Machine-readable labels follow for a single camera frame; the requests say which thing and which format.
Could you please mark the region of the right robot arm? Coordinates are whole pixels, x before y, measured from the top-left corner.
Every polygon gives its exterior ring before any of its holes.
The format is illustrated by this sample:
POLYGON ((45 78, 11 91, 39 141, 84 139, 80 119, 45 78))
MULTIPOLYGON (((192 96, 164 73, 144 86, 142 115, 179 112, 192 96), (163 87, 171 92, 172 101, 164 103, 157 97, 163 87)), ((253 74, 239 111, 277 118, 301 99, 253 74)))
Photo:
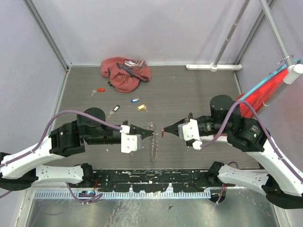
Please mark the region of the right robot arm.
POLYGON ((214 144, 219 138, 234 148, 246 152, 267 171, 257 174, 213 162, 206 173, 211 186, 234 184, 254 190, 272 204, 286 209, 303 207, 303 173, 277 147, 259 117, 241 115, 240 104, 227 95, 218 95, 210 101, 210 116, 194 118, 189 115, 177 123, 165 127, 166 133, 180 137, 187 146, 201 150, 214 144))

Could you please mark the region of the key with red white tag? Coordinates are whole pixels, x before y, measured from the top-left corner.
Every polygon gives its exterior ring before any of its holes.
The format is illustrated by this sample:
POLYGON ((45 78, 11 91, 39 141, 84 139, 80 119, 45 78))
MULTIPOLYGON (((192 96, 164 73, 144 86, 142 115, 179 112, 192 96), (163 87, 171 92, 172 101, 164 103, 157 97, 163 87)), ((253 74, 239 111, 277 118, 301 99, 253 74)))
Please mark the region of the key with red white tag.
POLYGON ((161 126, 161 137, 162 137, 162 138, 164 137, 164 133, 165 133, 164 127, 161 126))

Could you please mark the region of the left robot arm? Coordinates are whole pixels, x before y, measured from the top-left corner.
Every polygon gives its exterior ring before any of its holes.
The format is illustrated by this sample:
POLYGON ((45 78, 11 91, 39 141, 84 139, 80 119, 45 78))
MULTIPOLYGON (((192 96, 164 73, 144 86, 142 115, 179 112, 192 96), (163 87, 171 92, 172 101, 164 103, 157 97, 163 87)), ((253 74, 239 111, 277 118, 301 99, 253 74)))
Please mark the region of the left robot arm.
POLYGON ((21 191, 41 183, 67 183, 90 187, 96 182, 92 165, 72 167, 47 166, 46 163, 85 152, 85 145, 121 146, 121 152, 141 149, 141 141, 154 134, 124 121, 106 122, 104 111, 89 108, 84 112, 62 111, 47 124, 39 142, 16 154, 0 154, 0 187, 21 191))

